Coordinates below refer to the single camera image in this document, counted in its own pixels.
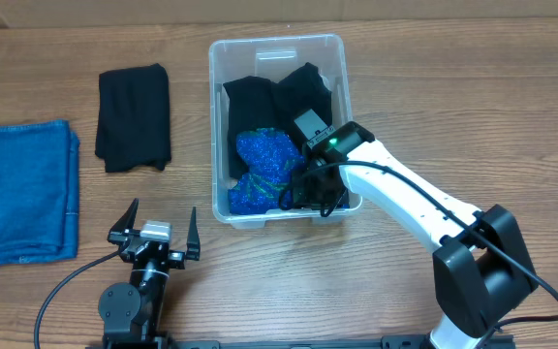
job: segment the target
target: clear plastic bin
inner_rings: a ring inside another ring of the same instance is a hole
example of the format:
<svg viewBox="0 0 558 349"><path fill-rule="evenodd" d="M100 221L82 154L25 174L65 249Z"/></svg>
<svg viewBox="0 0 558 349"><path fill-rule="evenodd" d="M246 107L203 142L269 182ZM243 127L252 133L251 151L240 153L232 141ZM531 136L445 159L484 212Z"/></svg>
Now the clear plastic bin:
<svg viewBox="0 0 558 349"><path fill-rule="evenodd" d="M228 189L237 180L228 171L228 98L224 82L255 76L279 81L310 62L320 69L326 87L332 92L333 126L353 119L348 92L346 57L341 38L334 34L298 37L220 40L212 44L210 59L210 123L212 137L212 210L223 223L237 229L262 228L266 221L310 217L315 223L337 222L356 213L362 205L359 195L350 193L350 207L337 208L328 218L318 210L272 209L266 214L237 215L230 213Z"/></svg>

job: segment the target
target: blue cloth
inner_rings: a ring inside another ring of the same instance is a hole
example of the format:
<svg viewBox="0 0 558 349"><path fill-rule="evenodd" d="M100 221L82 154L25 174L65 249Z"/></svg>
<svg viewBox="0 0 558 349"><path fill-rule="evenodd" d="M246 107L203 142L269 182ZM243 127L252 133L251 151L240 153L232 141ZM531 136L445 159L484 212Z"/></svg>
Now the blue cloth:
<svg viewBox="0 0 558 349"><path fill-rule="evenodd" d="M78 138L67 121L0 127L0 265L75 258Z"/></svg>
<svg viewBox="0 0 558 349"><path fill-rule="evenodd" d="M304 156L282 131L258 129L236 137L238 155L249 167L233 189L228 191L230 212L261 214L278 208L279 194L291 180L291 172L305 165ZM284 206L292 203L288 193Z"/></svg>

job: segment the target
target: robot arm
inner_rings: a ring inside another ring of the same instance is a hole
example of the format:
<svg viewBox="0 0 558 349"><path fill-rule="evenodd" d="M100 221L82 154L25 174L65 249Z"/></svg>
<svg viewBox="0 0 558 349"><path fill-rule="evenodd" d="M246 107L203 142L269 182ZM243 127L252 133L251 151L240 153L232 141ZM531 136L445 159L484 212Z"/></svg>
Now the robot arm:
<svg viewBox="0 0 558 349"><path fill-rule="evenodd" d="M415 236L432 254L436 298L444 312L440 324L426 339L426 346L481 347L499 320L538 287L536 281L498 254L503 251L535 273L513 215L501 206L482 212L444 193L402 165L370 132L352 121L337 130L332 126L312 129L312 125L320 125L309 122L316 117L309 111L296 120L305 137L313 135L305 146L312 159L308 172L313 180L303 180L302 185L309 192L326 191L327 197L329 191L339 195L344 185ZM315 202L320 198L310 199ZM487 251L475 260L471 251L485 247Z"/></svg>
<svg viewBox="0 0 558 349"><path fill-rule="evenodd" d="M380 141L365 142L348 154L349 161L365 161L388 166L409 178L438 202L453 211L467 225L475 223L477 207L456 200L436 188L406 166L397 161ZM361 166L340 167L341 178L353 193L376 204L410 232L429 253L441 247L444 236L455 238L464 229L446 217L408 184L390 174ZM482 337L472 338L458 329L443 315L439 325L429 337L437 349L473 349L480 345Z"/></svg>

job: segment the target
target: wood grain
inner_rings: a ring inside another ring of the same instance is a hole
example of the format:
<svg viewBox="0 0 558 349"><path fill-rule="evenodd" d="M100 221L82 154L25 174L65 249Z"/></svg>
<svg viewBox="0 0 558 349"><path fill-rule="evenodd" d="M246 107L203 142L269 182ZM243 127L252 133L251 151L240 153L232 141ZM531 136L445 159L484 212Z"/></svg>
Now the wood grain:
<svg viewBox="0 0 558 349"><path fill-rule="evenodd" d="M297 340L425 333L441 312L430 257L370 204L339 225L237 231L211 210L208 61L218 39L335 32L355 120L453 196L518 218L536 269L558 288L558 18L177 25L0 31L0 124L65 118L81 139L78 258L0 268L0 348L31 348L36 313L69 272L112 246L134 197L139 222L170 221L182 246L198 207L202 260L172 274L163 328L179 339ZM170 75L173 161L105 174L94 156L98 75L160 62ZM100 340L96 307L130 266L109 261L46 312L44 348ZM512 315L558 311L542 290ZM558 323L511 326L520 348L558 348Z"/></svg>
<svg viewBox="0 0 558 349"><path fill-rule="evenodd" d="M0 0L13 28L558 16L558 0Z"/></svg>

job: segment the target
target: black fabric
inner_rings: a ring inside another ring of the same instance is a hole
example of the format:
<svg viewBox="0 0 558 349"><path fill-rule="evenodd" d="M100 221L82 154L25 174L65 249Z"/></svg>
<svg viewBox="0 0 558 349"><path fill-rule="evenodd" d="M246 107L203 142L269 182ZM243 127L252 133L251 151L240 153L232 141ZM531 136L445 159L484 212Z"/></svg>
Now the black fabric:
<svg viewBox="0 0 558 349"><path fill-rule="evenodd" d="M104 72L96 156L108 173L137 165L162 171L171 161L170 82L159 64Z"/></svg>
<svg viewBox="0 0 558 349"><path fill-rule="evenodd" d="M294 119L313 110L326 125L332 124L330 91L311 63L298 68L278 83L247 77L223 84L230 97L228 157L230 176L240 179L249 169L236 151L236 136L258 128L277 128L294 141L299 135ZM298 149L302 144L295 143Z"/></svg>

